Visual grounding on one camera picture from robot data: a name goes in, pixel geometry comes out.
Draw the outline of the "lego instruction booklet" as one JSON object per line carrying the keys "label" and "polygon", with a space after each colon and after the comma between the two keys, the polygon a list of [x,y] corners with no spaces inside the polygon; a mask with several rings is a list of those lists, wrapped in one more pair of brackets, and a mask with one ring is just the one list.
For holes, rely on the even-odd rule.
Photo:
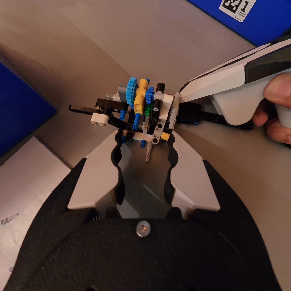
{"label": "lego instruction booklet", "polygon": [[[71,168],[32,137],[0,170],[0,289],[3,290],[34,217]],[[2,225],[6,218],[12,219]]]}

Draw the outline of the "plain blue bin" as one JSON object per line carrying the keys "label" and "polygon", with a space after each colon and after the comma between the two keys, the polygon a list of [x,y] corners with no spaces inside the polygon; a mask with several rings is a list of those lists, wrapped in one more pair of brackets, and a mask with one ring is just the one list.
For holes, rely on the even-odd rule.
{"label": "plain blue bin", "polygon": [[0,65],[0,155],[57,113],[26,82],[4,64]]}

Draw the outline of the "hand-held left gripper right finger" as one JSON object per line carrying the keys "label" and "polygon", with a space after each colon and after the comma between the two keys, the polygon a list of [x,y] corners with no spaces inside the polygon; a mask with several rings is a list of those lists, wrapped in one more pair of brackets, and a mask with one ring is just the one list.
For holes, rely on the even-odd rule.
{"label": "hand-held left gripper right finger", "polygon": [[170,167],[164,185],[168,205],[182,212],[217,212],[220,205],[202,157],[175,131],[168,140]]}

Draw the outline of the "multicoloured lego gear assembly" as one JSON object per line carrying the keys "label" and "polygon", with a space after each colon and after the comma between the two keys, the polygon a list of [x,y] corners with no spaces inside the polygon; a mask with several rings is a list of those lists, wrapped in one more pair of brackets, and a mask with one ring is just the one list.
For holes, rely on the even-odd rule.
{"label": "multicoloured lego gear assembly", "polygon": [[[149,162],[153,146],[160,140],[169,139],[169,116],[174,96],[165,94],[164,83],[158,83],[154,90],[149,86],[149,79],[137,82],[132,77],[127,85],[118,86],[116,94],[107,95],[104,99],[98,98],[94,108],[71,104],[68,110],[90,115],[94,126],[106,127],[110,124],[120,129],[123,132],[123,143],[139,140],[140,146],[146,148],[145,162]],[[200,121],[214,123],[216,115],[218,114],[203,111],[201,104],[179,103],[175,125],[198,125]]]}

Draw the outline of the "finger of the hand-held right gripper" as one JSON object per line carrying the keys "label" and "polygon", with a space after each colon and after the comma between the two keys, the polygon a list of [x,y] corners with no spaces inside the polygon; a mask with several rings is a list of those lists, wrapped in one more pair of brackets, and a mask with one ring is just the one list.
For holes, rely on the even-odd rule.
{"label": "finger of the hand-held right gripper", "polygon": [[289,41],[289,39],[290,39],[290,38],[277,38],[277,39],[274,40],[273,42],[267,43],[267,44],[262,45],[262,46],[259,46],[259,47],[255,47],[255,48],[253,48],[253,49],[250,49],[250,50],[248,50],[247,52],[245,52],[245,53],[243,53],[243,54],[240,54],[240,55],[238,55],[238,56],[236,56],[236,57],[234,57],[234,58],[228,60],[227,62],[224,62],[223,64],[220,64],[220,65],[218,65],[218,66],[212,68],[211,70],[206,71],[205,73],[203,73],[203,74],[201,74],[201,75],[199,75],[199,76],[197,76],[197,77],[195,77],[195,78],[189,80],[189,81],[186,83],[186,85],[188,85],[188,84],[189,84],[190,82],[192,82],[193,80],[196,80],[196,79],[201,78],[201,77],[203,77],[203,76],[205,76],[205,75],[211,74],[211,73],[213,73],[214,71],[219,70],[220,68],[226,67],[226,66],[228,66],[228,65],[230,65],[230,64],[232,64],[232,63],[238,62],[239,60],[244,59],[244,58],[246,58],[246,57],[248,57],[248,56],[250,56],[250,55],[252,55],[252,54],[254,54],[254,53],[258,52],[258,51],[260,51],[260,50],[264,50],[265,48],[267,48],[267,47],[269,47],[269,46],[272,46],[272,45],[274,45],[274,44],[277,44],[277,43],[280,43],[280,42],[283,42],[283,41]]}
{"label": "finger of the hand-held right gripper", "polygon": [[242,86],[246,82],[245,67],[253,60],[266,56],[269,53],[286,49],[290,45],[272,45],[260,50],[238,62],[220,68],[211,74],[193,80],[180,90],[180,103],[200,99],[205,96],[224,92]]}

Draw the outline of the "light grey lego axle pin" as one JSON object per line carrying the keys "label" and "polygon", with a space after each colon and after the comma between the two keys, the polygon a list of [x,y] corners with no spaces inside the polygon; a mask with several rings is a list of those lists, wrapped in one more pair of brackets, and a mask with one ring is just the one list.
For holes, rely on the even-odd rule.
{"label": "light grey lego axle pin", "polygon": [[179,102],[180,102],[180,93],[177,92],[173,98],[171,110],[170,110],[170,116],[169,116],[169,129],[173,130],[175,123],[176,123],[176,118],[178,115],[179,111]]}

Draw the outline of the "person's right hand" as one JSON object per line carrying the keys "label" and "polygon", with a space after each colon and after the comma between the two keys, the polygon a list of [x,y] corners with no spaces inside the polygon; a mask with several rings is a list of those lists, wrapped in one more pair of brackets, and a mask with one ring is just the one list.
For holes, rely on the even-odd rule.
{"label": "person's right hand", "polygon": [[257,127],[264,126],[267,136],[276,142],[290,146],[291,129],[283,127],[277,116],[271,114],[271,106],[291,108],[291,75],[283,73],[273,78],[265,87],[264,99],[260,102],[254,115],[253,124]]}

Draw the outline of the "blue bin with code sticker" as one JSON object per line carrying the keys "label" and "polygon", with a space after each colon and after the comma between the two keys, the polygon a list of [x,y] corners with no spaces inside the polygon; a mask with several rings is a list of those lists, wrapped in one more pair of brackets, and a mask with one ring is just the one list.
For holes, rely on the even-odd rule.
{"label": "blue bin with code sticker", "polygon": [[290,0],[248,0],[243,22],[219,10],[222,0],[189,0],[219,23],[255,46],[267,44],[283,35],[291,26]]}

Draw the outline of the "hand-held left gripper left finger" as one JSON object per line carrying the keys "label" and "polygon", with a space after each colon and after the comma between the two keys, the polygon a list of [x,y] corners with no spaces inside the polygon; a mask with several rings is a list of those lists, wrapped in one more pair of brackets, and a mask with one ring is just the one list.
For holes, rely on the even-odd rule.
{"label": "hand-held left gripper left finger", "polygon": [[71,199],[70,210],[95,208],[106,210],[122,205],[125,184],[121,161],[122,131],[111,133],[87,157]]}

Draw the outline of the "white square code sticker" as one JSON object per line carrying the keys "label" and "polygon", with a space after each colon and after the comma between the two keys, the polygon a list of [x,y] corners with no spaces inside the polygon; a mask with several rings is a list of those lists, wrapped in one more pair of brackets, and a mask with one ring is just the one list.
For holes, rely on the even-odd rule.
{"label": "white square code sticker", "polygon": [[235,20],[243,22],[248,13],[249,4],[249,1],[243,0],[224,0],[219,6],[219,10]]}

